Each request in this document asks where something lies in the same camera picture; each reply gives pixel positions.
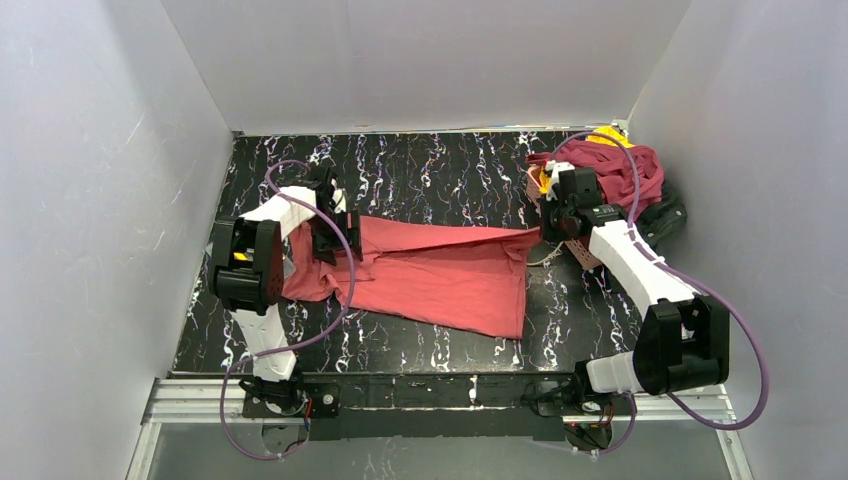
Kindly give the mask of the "maroon garment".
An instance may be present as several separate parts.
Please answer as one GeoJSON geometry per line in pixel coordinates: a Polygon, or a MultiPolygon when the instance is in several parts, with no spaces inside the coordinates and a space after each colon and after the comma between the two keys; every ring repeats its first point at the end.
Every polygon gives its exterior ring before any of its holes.
{"type": "MultiPolygon", "coordinates": [[[[645,145],[625,144],[633,157],[639,176],[639,202],[636,217],[648,207],[661,202],[664,169],[658,154],[645,145]]],[[[537,206],[540,197],[539,175],[549,160],[549,152],[530,154],[526,172],[525,193],[537,206]]],[[[554,153],[557,162],[567,162],[575,167],[593,168],[604,199],[629,209],[634,200],[634,179],[631,164],[624,152],[614,144],[572,140],[554,153]]]]}

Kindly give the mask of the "coral pink t-shirt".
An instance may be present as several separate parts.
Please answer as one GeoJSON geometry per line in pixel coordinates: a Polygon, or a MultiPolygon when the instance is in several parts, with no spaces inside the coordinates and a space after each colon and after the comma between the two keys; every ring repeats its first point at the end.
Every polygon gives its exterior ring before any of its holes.
{"type": "Polygon", "coordinates": [[[315,259],[308,225],[291,233],[288,300],[335,296],[370,312],[507,339],[523,335],[527,261],[538,229],[412,224],[364,216],[363,256],[315,259]]]}

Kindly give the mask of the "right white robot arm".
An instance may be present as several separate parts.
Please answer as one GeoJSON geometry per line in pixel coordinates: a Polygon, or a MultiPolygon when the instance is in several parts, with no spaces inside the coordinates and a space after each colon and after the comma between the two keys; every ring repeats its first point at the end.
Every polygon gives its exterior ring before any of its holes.
{"type": "Polygon", "coordinates": [[[593,169],[550,161],[544,172],[543,239],[587,238],[589,252],[643,317],[633,350],[576,364],[571,397],[659,395],[723,383],[729,375],[728,310],[666,271],[625,210],[604,202],[593,169]]]}

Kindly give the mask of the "pink laundry basket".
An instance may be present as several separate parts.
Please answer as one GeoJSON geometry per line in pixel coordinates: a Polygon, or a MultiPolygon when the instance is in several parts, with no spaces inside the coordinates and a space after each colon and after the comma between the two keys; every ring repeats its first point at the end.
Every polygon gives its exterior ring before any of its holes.
{"type": "Polygon", "coordinates": [[[591,208],[603,200],[595,171],[570,163],[531,165],[527,171],[528,197],[540,214],[542,238],[565,247],[584,270],[601,265],[589,251],[591,208]]]}

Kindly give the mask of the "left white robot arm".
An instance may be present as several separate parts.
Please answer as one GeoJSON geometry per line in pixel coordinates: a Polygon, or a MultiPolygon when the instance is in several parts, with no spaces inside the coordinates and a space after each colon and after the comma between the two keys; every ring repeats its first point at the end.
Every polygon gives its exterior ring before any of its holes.
{"type": "Polygon", "coordinates": [[[283,242],[299,227],[312,232],[313,259],[333,265],[343,252],[353,268],[362,260],[360,218],[347,204],[336,173],[311,166],[256,209],[215,221],[208,285],[238,325],[252,373],[263,381],[292,378],[296,367],[278,309],[285,281],[295,267],[283,242]]]}

